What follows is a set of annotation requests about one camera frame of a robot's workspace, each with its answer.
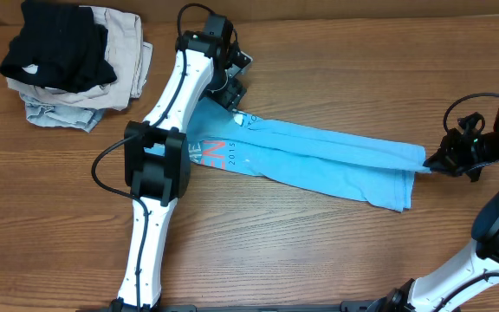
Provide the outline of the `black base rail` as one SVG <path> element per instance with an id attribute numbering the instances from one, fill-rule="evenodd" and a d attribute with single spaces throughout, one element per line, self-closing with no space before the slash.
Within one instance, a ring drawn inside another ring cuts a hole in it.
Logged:
<path id="1" fill-rule="evenodd" d="M 276 306 L 231 306 L 231 307 L 196 307 L 195 305 L 172 305 L 150 308 L 147 304 L 140 309 L 123 303 L 121 299 L 111 301 L 108 307 L 100 309 L 82 309 L 79 312 L 367 312 L 380 311 L 385 298 L 368 301 L 344 301 L 335 305 L 276 305 Z"/>

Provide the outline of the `black folded garment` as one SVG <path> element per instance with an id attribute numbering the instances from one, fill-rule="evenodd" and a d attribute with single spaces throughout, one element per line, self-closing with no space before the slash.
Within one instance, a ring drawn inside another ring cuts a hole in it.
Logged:
<path id="1" fill-rule="evenodd" d="M 71 93 L 116 81 L 105 59 L 107 28 L 91 8 L 25 1 L 21 10 L 24 24 L 0 65 L 3 76 Z"/>

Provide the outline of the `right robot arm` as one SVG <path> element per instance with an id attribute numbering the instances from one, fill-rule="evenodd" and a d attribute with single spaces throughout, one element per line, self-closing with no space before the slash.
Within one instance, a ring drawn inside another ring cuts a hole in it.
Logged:
<path id="1" fill-rule="evenodd" d="M 485 166 L 499 162 L 499 107 L 489 133 L 479 113 L 457 123 L 456 128 L 445 130 L 438 150 L 424 164 L 434 172 L 452 177 L 465 174 L 476 182 Z M 471 240 L 461 251 L 429 275 L 411 279 L 370 302 L 366 310 L 454 312 L 498 283 L 499 192 L 480 210 L 471 228 Z"/>

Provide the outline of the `light blue printed t-shirt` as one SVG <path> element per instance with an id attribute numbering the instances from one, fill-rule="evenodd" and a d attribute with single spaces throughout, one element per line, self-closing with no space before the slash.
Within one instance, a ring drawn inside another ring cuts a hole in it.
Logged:
<path id="1" fill-rule="evenodd" d="M 187 129 L 191 161 L 339 198 L 403 211 L 418 173 L 428 173 L 422 146 L 338 133 L 201 100 Z"/>

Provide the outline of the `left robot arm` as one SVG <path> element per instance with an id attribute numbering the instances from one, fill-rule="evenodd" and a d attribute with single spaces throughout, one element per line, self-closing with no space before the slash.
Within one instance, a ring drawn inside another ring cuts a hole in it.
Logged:
<path id="1" fill-rule="evenodd" d="M 168 225 L 187 189 L 191 165 L 187 127 L 200 100 L 230 111 L 246 89 L 237 79 L 252 62 L 232 22 L 211 12 L 200 31 L 179 33 L 172 75 L 153 110 L 127 124 L 125 181 L 133 201 L 126 274 L 111 311 L 156 311 Z"/>

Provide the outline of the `light denim folded garment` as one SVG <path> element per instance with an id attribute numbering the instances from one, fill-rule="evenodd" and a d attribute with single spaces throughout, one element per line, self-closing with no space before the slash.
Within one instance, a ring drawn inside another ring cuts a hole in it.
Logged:
<path id="1" fill-rule="evenodd" d="M 90 133 L 103 118 L 105 109 L 53 105 L 20 93 L 26 120 L 39 127 L 68 127 Z"/>

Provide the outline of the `beige folded garment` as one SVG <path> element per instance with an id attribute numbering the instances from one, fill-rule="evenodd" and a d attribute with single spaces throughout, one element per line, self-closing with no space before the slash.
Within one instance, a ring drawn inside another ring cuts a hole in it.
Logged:
<path id="1" fill-rule="evenodd" d="M 152 45 L 143 41 L 140 16 L 98 6 L 91 10 L 94 22 L 107 29 L 105 60 L 113 67 L 116 81 L 80 93 L 31 86 L 11 78 L 8 87 L 46 105 L 92 109 L 123 110 L 132 98 L 139 98 L 152 59 Z"/>

